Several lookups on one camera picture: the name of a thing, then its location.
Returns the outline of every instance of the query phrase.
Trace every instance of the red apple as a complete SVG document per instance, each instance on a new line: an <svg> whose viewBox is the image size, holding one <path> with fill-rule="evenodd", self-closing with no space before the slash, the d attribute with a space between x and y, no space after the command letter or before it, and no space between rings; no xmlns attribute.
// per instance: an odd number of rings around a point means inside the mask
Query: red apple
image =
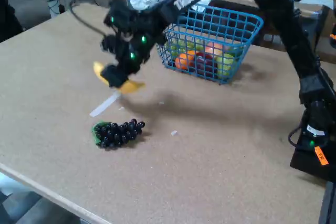
<svg viewBox="0 0 336 224"><path fill-rule="evenodd" d="M210 54L198 52L196 54L196 73L201 76L213 78L216 74L217 63Z"/></svg>

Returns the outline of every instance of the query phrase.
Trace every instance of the cork board surface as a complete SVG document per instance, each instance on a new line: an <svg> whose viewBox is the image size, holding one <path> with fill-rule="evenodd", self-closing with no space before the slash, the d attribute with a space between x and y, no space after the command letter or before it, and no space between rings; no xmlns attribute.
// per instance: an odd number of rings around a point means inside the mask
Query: cork board surface
<svg viewBox="0 0 336 224"><path fill-rule="evenodd" d="M76 12L103 29L106 9ZM134 77L146 87L91 118L113 92L92 71L112 59L100 40L65 13L0 44L2 172L92 223L318 222L323 182L289 167L302 107L285 53L252 46L219 86L165 69L153 50ZM95 147L95 123L133 117L146 121L139 141Z"/></svg>

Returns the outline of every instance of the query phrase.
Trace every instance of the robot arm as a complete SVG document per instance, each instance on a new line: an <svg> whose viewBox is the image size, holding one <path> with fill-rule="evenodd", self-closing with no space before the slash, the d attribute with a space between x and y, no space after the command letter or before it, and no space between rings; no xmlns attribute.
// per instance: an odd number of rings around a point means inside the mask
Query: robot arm
<svg viewBox="0 0 336 224"><path fill-rule="evenodd" d="M165 28L176 22L199 0L164 0L142 11L128 8L122 1L113 0L104 23L115 30L102 41L102 49L115 54L118 64L109 65L101 76L110 87L121 87L128 76L137 73L140 65L150 57L153 46L164 44ZM260 10L272 20L299 76L301 104L306 107L298 144L289 142L297 150L312 153L316 146L328 147L336 121L336 94L333 83L320 67L299 23L292 0L255 0Z"/></svg>

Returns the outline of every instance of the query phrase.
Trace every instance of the dark purple grapes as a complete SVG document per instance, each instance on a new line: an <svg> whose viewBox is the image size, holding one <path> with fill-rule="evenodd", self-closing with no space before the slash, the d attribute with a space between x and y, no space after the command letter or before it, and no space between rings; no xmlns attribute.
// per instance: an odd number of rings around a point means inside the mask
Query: dark purple grapes
<svg viewBox="0 0 336 224"><path fill-rule="evenodd" d="M145 127L145 122L139 122L137 125L137 128L140 128L140 129L142 129L142 128L144 128Z"/></svg>
<svg viewBox="0 0 336 224"><path fill-rule="evenodd" d="M101 123L93 128L94 134L100 140L97 145L101 148L116 149L129 141L136 139L138 135L142 134L142 128L145 126L144 122L137 122L132 119L129 123L117 125L116 123Z"/></svg>
<svg viewBox="0 0 336 224"><path fill-rule="evenodd" d="M136 124L137 124L137 120L136 120L135 118L133 118L133 119L131 120L131 124L136 125Z"/></svg>

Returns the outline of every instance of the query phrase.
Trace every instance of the orange tag on robot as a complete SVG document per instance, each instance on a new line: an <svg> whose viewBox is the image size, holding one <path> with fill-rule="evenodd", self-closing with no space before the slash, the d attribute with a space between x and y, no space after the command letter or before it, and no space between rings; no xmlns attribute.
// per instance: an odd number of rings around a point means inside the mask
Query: orange tag on robot
<svg viewBox="0 0 336 224"><path fill-rule="evenodd" d="M315 153L316 153L317 157L319 158L319 161L320 161L321 165L328 165L328 161L327 161L322 149L319 146L315 147Z"/></svg>

